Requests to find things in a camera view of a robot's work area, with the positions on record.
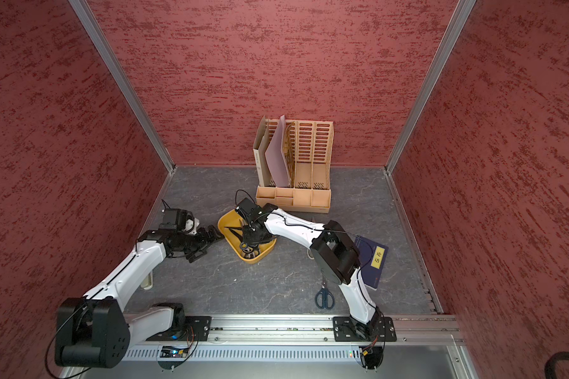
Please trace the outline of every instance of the scissors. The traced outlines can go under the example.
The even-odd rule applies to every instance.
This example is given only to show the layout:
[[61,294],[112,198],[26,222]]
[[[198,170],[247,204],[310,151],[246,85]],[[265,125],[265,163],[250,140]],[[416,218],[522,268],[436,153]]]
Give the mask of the scissors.
[[[331,306],[329,307],[329,297],[331,297]],[[333,309],[335,306],[335,298],[329,289],[326,287],[326,277],[323,275],[323,285],[319,292],[314,297],[316,306],[320,309]]]
[[240,250],[244,254],[243,255],[244,259],[250,260],[256,258],[259,254],[261,254],[261,251],[259,250],[258,246],[249,246],[246,243],[243,243],[243,236],[241,236],[237,232],[240,231],[242,233],[243,228],[237,226],[226,226],[226,228],[230,232],[232,232],[232,234],[234,234],[236,238],[240,241]]

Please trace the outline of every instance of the blue scissors handle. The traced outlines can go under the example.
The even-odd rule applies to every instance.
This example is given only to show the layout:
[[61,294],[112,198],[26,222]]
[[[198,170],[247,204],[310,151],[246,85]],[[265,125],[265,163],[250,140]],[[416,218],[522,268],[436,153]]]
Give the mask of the blue scissors handle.
[[[331,298],[331,306],[329,306],[329,297]],[[316,302],[316,306],[320,309],[332,309],[335,306],[335,298],[326,288],[321,288],[319,292],[316,293],[314,301]]]

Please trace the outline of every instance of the vent grille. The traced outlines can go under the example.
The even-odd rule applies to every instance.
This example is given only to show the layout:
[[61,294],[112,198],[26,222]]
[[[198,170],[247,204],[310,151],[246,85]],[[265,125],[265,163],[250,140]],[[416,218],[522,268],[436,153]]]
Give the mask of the vent grille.
[[[167,361],[158,359],[160,346],[135,346],[124,361]],[[200,345],[190,361],[288,361],[288,362],[356,362],[360,360],[357,346],[210,346]]]
[[124,355],[123,361],[156,361],[160,346],[133,346]]

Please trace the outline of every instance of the gray marble floor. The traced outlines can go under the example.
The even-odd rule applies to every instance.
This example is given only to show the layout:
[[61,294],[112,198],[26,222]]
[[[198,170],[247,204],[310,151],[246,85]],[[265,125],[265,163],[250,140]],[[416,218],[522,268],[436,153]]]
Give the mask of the gray marble floor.
[[[234,208],[236,189],[255,194],[255,169],[180,167],[165,200],[173,208],[193,212],[201,226],[217,225]],[[428,302],[413,255],[395,205],[380,169],[331,169],[333,191],[328,214],[291,212],[317,222],[338,221],[346,231],[379,241],[389,247],[382,278],[371,298],[385,314],[428,314]],[[152,227],[161,220],[159,213]],[[194,263],[185,259],[165,260],[154,269],[154,287],[138,289],[127,306],[139,312],[152,304],[174,301],[188,314],[346,314],[349,312],[339,288],[332,310],[320,310],[314,295],[320,288],[318,266],[306,249],[279,238],[274,250],[257,264],[241,261],[227,241],[209,247],[209,253]]]

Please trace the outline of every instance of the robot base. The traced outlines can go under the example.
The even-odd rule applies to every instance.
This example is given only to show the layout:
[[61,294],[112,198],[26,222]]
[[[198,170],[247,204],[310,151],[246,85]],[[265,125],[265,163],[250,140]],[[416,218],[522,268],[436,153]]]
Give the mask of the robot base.
[[372,342],[375,337],[378,342],[396,342],[396,331],[391,317],[374,317],[369,326],[360,324],[351,317],[333,317],[333,332],[337,342]]
[[205,342],[211,331],[211,316],[185,316],[181,327],[170,328],[157,333],[147,338],[147,341],[165,341],[176,344],[183,341],[185,343],[188,338],[187,331],[190,327],[194,331],[195,341]]

